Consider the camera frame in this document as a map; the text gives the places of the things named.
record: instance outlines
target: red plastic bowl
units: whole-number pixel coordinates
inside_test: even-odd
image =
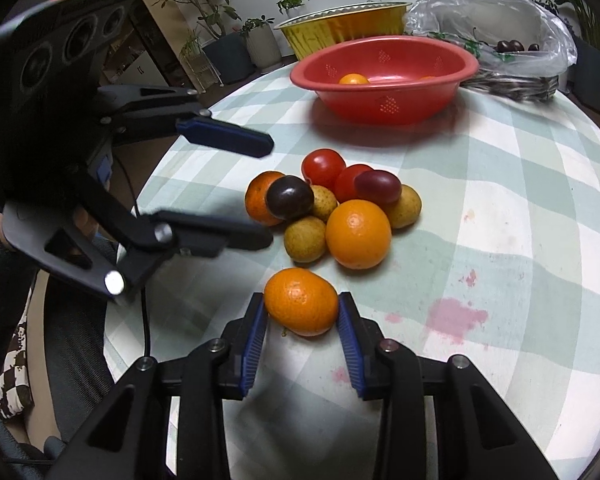
[[[291,81],[314,90],[343,119],[363,124],[411,124],[431,117],[478,72],[468,51],[445,41],[379,36],[328,46],[305,57]],[[359,73],[368,84],[338,81]]]

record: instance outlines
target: plastic bag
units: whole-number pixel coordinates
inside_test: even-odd
[[[499,75],[554,77],[578,57],[563,21],[531,0],[419,0],[404,15],[404,31],[462,46],[484,69]],[[539,52],[495,50],[500,40],[518,40]]]

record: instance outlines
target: pink stain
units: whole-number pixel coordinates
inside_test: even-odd
[[[464,280],[468,286],[474,286],[476,278],[477,276],[475,275],[475,270],[471,269],[471,272],[469,272],[469,275]]]
[[[402,317],[398,316],[395,312],[391,312],[384,316],[384,320],[389,323],[400,323],[402,321]]]
[[[331,371],[331,380],[334,383],[350,383],[349,374],[344,366],[339,366]]]
[[[474,310],[455,298],[436,300],[429,309],[427,330],[435,330],[449,336],[454,344],[462,344],[464,336],[473,330],[476,324],[487,321],[486,310]]]

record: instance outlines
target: orange fruit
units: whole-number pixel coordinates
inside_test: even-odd
[[[270,277],[264,287],[269,315],[292,332],[314,336],[327,332],[338,317],[333,285],[310,270],[292,267]]]
[[[369,79],[362,74],[352,73],[342,76],[338,83],[341,85],[363,85],[369,83]]]
[[[244,194],[244,206],[247,208],[247,214],[256,222],[266,226],[272,226],[282,222],[279,218],[273,216],[267,209],[265,196],[267,189],[273,181],[285,176],[279,171],[265,171],[254,178]]]
[[[327,247],[348,269],[370,269],[391,246],[391,225],[379,206],[367,200],[340,204],[327,222]]]

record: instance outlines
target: table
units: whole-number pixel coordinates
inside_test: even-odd
[[[254,176],[300,174],[304,155],[321,147],[394,172],[422,197],[416,227],[394,236],[375,270],[346,271],[332,258],[312,270],[350,290],[362,316],[417,354],[468,355],[561,480],[576,479],[600,448],[600,130],[561,94],[516,104],[465,90],[410,128],[345,124],[291,84],[291,69],[212,109],[270,133],[271,156],[180,138],[142,190],[142,210],[246,218]],[[282,232],[257,253],[174,258],[148,285],[154,355],[180,357],[218,336],[290,265]],[[141,354],[137,304],[110,306],[105,352],[115,378]],[[234,480],[371,478],[379,405],[350,387],[335,330],[308,341],[272,322],[254,389],[224,410]],[[173,426],[176,411],[175,403]]]

